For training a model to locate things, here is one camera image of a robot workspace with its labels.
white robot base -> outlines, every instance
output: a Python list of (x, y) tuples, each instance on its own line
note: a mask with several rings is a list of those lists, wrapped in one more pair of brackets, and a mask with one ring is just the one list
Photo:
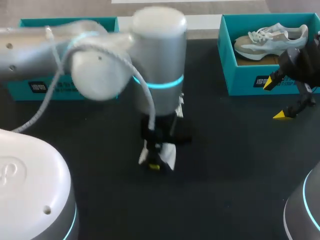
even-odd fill
[(0, 239), (77, 240), (68, 166), (48, 143), (0, 129)]

sneaker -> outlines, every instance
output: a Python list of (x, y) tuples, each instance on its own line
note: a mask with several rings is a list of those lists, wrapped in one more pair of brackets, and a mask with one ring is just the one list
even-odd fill
[(287, 28), (277, 23), (248, 32), (235, 40), (234, 50), (241, 56), (259, 61), (266, 55), (280, 56), (287, 48), (303, 48), (308, 41), (308, 27)]

black mat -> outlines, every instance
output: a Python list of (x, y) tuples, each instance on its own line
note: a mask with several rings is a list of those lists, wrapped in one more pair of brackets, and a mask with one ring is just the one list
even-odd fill
[[(131, 85), (104, 103), (52, 102), (25, 132), (66, 160), (80, 240), (287, 239), (286, 199), (319, 161), (320, 107), (284, 122), (272, 116), (296, 95), (229, 97), (216, 40), (188, 42), (184, 93), (194, 138), (177, 149), (172, 176), (138, 166), (143, 141)], [(39, 106), (3, 92), (0, 103), (8, 130)]]

floor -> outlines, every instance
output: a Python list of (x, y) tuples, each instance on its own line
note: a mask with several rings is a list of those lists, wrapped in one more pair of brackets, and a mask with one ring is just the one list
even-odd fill
[[(188, 38), (216, 38), (221, 14), (296, 12), (301, 0), (0, 0), (0, 27), (17, 26), (20, 18), (117, 16), (120, 30), (141, 8), (161, 5), (176, 8), (188, 17)], [(320, 13), (319, 0), (305, 0), (304, 11)]]

shoe box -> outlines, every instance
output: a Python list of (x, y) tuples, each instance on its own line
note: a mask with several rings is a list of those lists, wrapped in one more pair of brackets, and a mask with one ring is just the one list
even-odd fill
[(222, 15), (218, 50), (228, 93), (241, 95), (298, 94), (295, 82), (285, 78), (272, 91), (263, 89), (269, 75), (279, 69), (278, 56), (267, 55), (260, 61), (252, 61), (235, 54), (235, 40), (248, 32), (257, 31), (280, 23), (286, 28), (308, 26), (308, 38), (312, 40), (320, 31), (320, 18), (315, 13), (270, 13)]
[[(45, 27), (68, 24), (78, 20), (93, 20), (101, 24), (108, 32), (118, 32), (116, 17), (71, 17), (71, 18), (24, 18), (19, 27)], [(22, 81), (7, 81), (3, 86), (8, 90), (15, 101), (42, 101), (51, 84), (53, 76), (25, 79)], [(83, 100), (84, 97), (77, 91), (70, 75), (63, 75), (52, 95), (53, 100)]]

